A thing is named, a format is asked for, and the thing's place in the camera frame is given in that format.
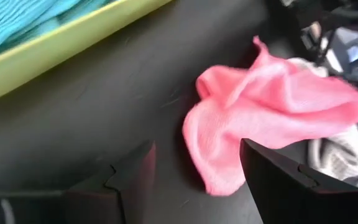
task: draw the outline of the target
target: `black table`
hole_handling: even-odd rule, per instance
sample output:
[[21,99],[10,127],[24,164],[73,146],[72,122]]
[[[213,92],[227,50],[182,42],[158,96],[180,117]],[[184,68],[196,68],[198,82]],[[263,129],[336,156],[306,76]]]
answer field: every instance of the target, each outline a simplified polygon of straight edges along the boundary
[[146,223],[262,223],[246,185],[204,193],[181,122],[198,101],[196,77],[249,66],[254,35],[273,54],[296,54],[272,27],[264,1],[176,0],[0,98],[0,190],[65,188],[154,139]]

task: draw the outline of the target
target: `black object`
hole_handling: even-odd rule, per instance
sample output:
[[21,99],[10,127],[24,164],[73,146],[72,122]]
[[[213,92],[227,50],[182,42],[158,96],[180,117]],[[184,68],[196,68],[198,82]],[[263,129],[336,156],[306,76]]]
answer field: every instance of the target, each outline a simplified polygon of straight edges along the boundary
[[68,190],[0,194],[0,223],[142,223],[155,169],[155,146],[145,143]]
[[172,1],[0,98],[0,192],[67,189],[90,176],[83,167],[101,168],[99,156],[118,158],[150,138],[157,163],[146,223],[260,224],[248,188],[224,202],[206,197],[179,125],[199,101],[196,77],[238,67],[259,30],[271,53],[297,55],[268,21],[260,0]]
[[[327,33],[330,33],[328,38],[328,46],[330,46],[335,45],[332,42],[335,42],[334,32],[337,28],[346,27],[358,32],[358,0],[293,0],[291,4],[282,4],[281,7],[284,9],[283,12],[289,14],[288,23],[292,24],[291,31],[288,33],[294,35],[294,39],[301,39],[305,44],[303,51],[306,53],[299,56],[317,64],[323,63],[329,49],[329,47],[325,50],[320,49],[321,39]],[[318,22],[321,29],[318,40],[312,40],[308,30],[314,22]],[[335,49],[336,56],[341,57],[339,62],[343,72],[336,71],[328,63],[323,65],[329,69],[331,75],[341,76],[358,87],[358,60],[352,61],[347,58],[350,56],[347,50],[354,46],[358,47],[358,42],[348,44],[345,49]]]
[[240,157],[265,224],[358,223],[357,187],[248,139],[241,141]]

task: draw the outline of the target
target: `pink microfiber towel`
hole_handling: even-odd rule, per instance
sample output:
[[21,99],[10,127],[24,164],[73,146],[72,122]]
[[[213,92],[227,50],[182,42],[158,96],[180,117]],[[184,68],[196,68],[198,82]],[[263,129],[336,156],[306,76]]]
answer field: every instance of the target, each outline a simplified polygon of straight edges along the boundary
[[213,66],[197,79],[201,97],[187,114],[183,135],[211,195],[230,195],[245,181],[242,138],[279,149],[337,134],[358,122],[358,90],[338,78],[260,53],[250,69]]

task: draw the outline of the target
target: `yellow-green tray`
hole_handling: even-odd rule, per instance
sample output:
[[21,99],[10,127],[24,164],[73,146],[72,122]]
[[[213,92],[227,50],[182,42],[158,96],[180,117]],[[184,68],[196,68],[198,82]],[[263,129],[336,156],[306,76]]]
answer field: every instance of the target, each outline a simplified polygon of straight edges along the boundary
[[171,0],[117,0],[0,55],[0,96]]

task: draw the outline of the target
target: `blue cloth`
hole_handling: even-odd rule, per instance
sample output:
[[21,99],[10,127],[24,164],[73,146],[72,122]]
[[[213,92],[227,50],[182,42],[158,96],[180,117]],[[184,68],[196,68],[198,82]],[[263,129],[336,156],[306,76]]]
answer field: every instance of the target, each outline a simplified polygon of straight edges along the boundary
[[109,2],[111,0],[0,0],[0,21],[3,21],[0,22],[0,53]]
[[79,1],[80,0],[58,0],[52,7],[50,7],[40,17],[38,17],[38,19],[36,19],[34,22],[32,22],[31,24],[29,24],[27,27],[23,28],[19,32],[17,32],[14,35],[10,36],[7,39],[7,41],[10,42],[10,41],[22,38],[22,36],[26,32],[30,31],[33,28],[39,29],[39,31],[36,31],[39,34],[44,34],[45,32],[42,32],[42,30],[44,29],[44,26],[42,25],[42,23],[46,22],[46,26],[50,27],[51,23],[48,20],[50,20],[51,18],[53,18],[55,16],[58,16],[58,15],[62,14],[63,12],[71,9],[77,3],[79,3]]
[[57,0],[0,0],[0,45],[48,10]]
[[107,3],[113,2],[112,0],[81,0],[79,4],[77,4],[75,7],[71,8],[67,12],[60,15],[59,21],[62,24],[65,24],[67,22],[74,21],[75,19],[85,16],[90,12],[93,12]]

